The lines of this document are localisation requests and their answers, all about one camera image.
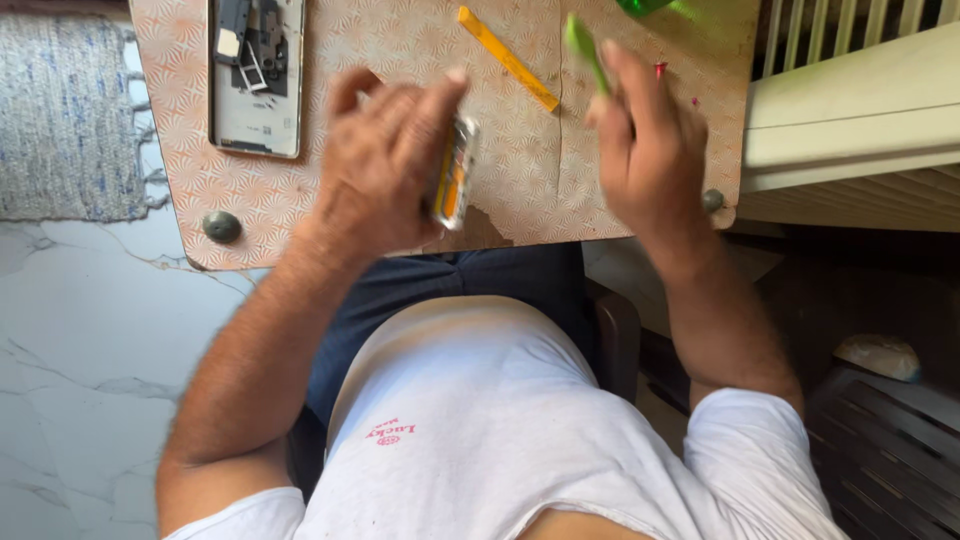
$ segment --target blue and white rug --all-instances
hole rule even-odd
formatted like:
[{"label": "blue and white rug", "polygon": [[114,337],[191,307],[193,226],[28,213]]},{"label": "blue and white rug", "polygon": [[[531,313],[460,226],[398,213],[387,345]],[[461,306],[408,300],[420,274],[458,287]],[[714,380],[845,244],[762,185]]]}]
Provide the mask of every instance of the blue and white rug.
[{"label": "blue and white rug", "polygon": [[142,218],[124,37],[99,14],[0,12],[0,220]]}]

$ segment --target white t-shirt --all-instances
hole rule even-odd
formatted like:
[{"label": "white t-shirt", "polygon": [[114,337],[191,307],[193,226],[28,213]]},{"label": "white t-shirt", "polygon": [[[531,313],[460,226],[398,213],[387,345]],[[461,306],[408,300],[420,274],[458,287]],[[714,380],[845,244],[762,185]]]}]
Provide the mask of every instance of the white t-shirt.
[{"label": "white t-shirt", "polygon": [[357,354],[309,506],[296,488],[271,489],[170,538],[500,540],[548,507],[659,540],[845,538],[780,398],[713,392],[690,418],[684,459],[596,387],[542,313],[444,298],[403,310]]}]

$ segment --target lap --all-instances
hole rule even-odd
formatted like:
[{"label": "lap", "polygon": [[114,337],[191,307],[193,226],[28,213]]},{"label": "lap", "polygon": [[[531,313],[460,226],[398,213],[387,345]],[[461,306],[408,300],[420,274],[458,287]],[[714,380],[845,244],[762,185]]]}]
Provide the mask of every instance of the lap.
[{"label": "lap", "polygon": [[353,357],[384,321],[404,308],[447,296],[493,294],[550,317],[590,360],[579,242],[438,256],[385,258],[350,289],[327,328],[307,388],[307,405],[326,426]]}]

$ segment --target hand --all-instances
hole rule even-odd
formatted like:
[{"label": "hand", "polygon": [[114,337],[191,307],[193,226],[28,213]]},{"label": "hand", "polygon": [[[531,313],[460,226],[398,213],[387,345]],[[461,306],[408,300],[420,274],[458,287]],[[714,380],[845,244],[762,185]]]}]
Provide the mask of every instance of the hand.
[{"label": "hand", "polygon": [[[320,193],[295,236],[322,243],[325,257],[365,263],[439,236],[423,194],[467,85],[463,70],[428,88],[384,86],[367,68],[342,75],[330,93]],[[360,91],[370,96],[363,106]]]},{"label": "hand", "polygon": [[653,65],[610,40],[603,56],[622,88],[620,99],[594,97],[587,113],[600,140],[600,185],[655,258],[710,228],[701,202],[707,124],[677,106]]}]

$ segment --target table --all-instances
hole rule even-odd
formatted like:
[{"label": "table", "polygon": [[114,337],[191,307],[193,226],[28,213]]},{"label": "table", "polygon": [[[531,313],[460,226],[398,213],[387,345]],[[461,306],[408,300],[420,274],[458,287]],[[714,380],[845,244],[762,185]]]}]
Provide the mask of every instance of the table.
[{"label": "table", "polygon": [[[321,181],[324,102],[331,75],[364,63],[387,82],[426,84],[463,65],[472,89],[461,113],[478,120],[481,144],[465,229],[425,253],[592,240],[630,235],[606,210],[597,184],[596,136],[582,126],[590,73],[563,46],[566,14],[577,12],[597,39],[612,37],[668,62],[670,83],[710,125],[707,185],[726,205],[739,191],[744,109],[758,0],[678,0],[642,21],[613,0],[467,0],[561,100],[548,112],[456,22],[460,3],[443,0],[307,0],[302,143],[296,160],[231,154],[206,136],[205,0],[132,0],[140,56],[186,254],[200,268],[270,266],[310,209]],[[208,213],[243,224],[229,245],[203,233]]]}]

